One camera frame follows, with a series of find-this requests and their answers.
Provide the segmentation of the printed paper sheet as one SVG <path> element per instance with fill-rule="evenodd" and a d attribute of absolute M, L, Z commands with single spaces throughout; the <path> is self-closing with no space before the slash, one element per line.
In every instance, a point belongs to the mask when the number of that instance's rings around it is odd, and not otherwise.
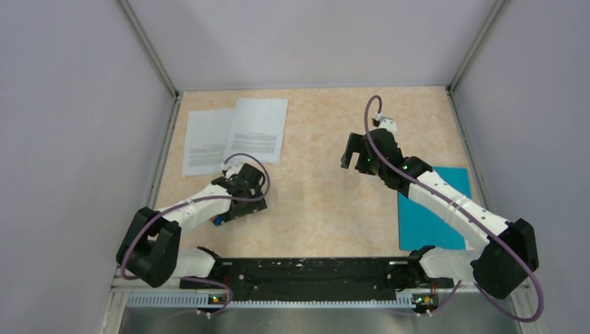
<path fill-rule="evenodd" d="M 262 163 L 279 163 L 287 108 L 286 99 L 237 100 L 223 157 L 245 153 Z"/>
<path fill-rule="evenodd" d="M 233 109 L 189 112 L 182 176 L 211 175 L 221 171 L 233 117 Z"/>

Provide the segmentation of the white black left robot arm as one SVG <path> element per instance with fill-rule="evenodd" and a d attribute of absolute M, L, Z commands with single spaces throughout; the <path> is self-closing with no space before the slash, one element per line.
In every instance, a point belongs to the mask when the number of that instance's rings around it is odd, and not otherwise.
<path fill-rule="evenodd" d="M 215 226 L 267 208 L 269 176 L 265 167 L 242 163 L 225 167 L 197 194 L 162 209 L 139 209 L 118 249 L 121 276 L 160 287 L 170 278 L 197 278 L 205 287 L 223 279 L 219 257 L 203 247 L 181 250 L 180 244 L 199 225 Z"/>

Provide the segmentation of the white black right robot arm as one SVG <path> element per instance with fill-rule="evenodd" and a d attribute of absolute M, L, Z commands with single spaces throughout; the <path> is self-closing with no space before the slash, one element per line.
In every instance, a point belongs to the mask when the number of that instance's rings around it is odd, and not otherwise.
<path fill-rule="evenodd" d="M 405 157 L 386 129 L 350 134 L 342 168 L 349 167 L 355 153 L 359 173 L 378 176 L 388 188 L 428 209 L 469 243 L 463 250 L 424 246 L 413 251 L 408 278 L 414 285 L 426 287 L 435 278 L 451 278 L 474 283 L 496 299 L 505 299 L 527 279 L 540 290 L 534 274 L 539 267 L 536 237 L 526 220 L 511 222 L 484 209 L 425 161 Z"/>

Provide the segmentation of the orange blue toy truck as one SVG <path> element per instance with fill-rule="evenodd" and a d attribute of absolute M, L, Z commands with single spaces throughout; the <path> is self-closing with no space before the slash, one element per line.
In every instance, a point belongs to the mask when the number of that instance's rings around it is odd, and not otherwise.
<path fill-rule="evenodd" d="M 215 226 L 222 226 L 223 224 L 225 224 L 225 217 L 224 215 L 218 215 L 212 218 L 212 223 Z"/>

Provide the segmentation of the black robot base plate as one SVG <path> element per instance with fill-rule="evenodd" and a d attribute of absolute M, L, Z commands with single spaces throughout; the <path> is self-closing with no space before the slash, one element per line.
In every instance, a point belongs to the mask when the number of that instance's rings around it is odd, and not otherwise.
<path fill-rule="evenodd" d="M 216 257 L 207 279 L 228 286 L 233 301 L 393 301 L 409 289 L 454 286 L 408 257 Z"/>

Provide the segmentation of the aluminium frame rail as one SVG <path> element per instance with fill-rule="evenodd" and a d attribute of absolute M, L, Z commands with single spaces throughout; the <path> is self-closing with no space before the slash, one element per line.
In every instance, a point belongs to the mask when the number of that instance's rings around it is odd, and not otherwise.
<path fill-rule="evenodd" d="M 123 325 L 124 309 L 228 308 L 395 309 L 402 317 L 427 317 L 444 301 L 474 294 L 470 283 L 429 278 L 408 257 L 284 257 L 218 259 L 208 278 L 174 273 L 159 287 L 117 277 L 102 333 Z"/>

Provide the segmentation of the right aluminium corner post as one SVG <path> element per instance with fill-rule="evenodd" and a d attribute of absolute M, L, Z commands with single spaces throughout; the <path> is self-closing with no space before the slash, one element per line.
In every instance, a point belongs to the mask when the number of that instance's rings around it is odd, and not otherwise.
<path fill-rule="evenodd" d="M 492 30 L 497 24 L 498 20 L 501 18 L 502 14 L 507 9 L 510 3 L 510 0 L 494 1 L 493 7 L 491 8 L 489 14 L 486 16 L 484 23 L 481 25 L 474 40 L 472 41 L 470 47 L 465 53 L 452 80 L 447 85 L 447 94 L 449 96 L 453 95 L 457 90 L 464 76 L 470 69 L 470 66 L 475 61 L 478 53 L 480 52 L 480 49 L 484 46 L 485 42 L 492 33 Z"/>

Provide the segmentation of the aluminium corner post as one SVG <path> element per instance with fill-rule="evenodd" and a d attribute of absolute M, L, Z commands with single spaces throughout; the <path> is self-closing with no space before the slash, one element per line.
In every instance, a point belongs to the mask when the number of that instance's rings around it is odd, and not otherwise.
<path fill-rule="evenodd" d="M 498 20 L 501 18 L 502 14 L 507 9 L 510 3 L 510 0 L 494 1 L 493 7 L 491 8 L 489 14 L 486 16 L 484 23 L 481 25 L 474 40 L 472 41 L 470 47 L 465 53 L 452 80 L 447 85 L 447 94 L 449 96 L 453 95 L 457 90 L 464 76 L 470 69 L 470 66 L 475 61 L 478 53 L 480 52 L 480 49 L 484 46 L 485 42 L 492 33 L 492 30 L 497 24 Z"/>
<path fill-rule="evenodd" d="M 172 99 L 177 100 L 180 93 L 173 84 L 167 70 L 165 69 L 164 64 L 162 63 L 153 44 L 151 43 L 151 40 L 148 34 L 146 33 L 145 29 L 143 28 L 143 25 L 141 24 L 139 17 L 135 13 L 135 10 L 133 9 L 130 1 L 115 0 L 115 3 L 121 9 L 125 21 L 128 23 L 140 48 L 143 50 L 143 53 L 147 61 L 152 66 L 152 69 L 154 70 L 158 79 L 164 85 L 164 88 L 172 97 Z"/>

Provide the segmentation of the left aluminium corner post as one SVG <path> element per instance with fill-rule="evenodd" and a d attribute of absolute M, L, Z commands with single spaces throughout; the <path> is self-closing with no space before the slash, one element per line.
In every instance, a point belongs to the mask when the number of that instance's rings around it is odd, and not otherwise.
<path fill-rule="evenodd" d="M 151 40 L 148 34 L 146 33 L 145 29 L 143 28 L 143 25 L 141 24 L 139 17 L 135 13 L 135 10 L 133 9 L 130 1 L 115 0 L 115 3 L 121 9 L 125 21 L 128 23 L 140 48 L 143 50 L 143 53 L 147 61 L 152 66 L 152 69 L 154 70 L 158 79 L 164 85 L 164 88 L 172 97 L 172 99 L 177 100 L 180 93 L 173 84 L 167 70 L 165 69 L 164 64 L 162 63 L 153 44 L 151 43 Z"/>

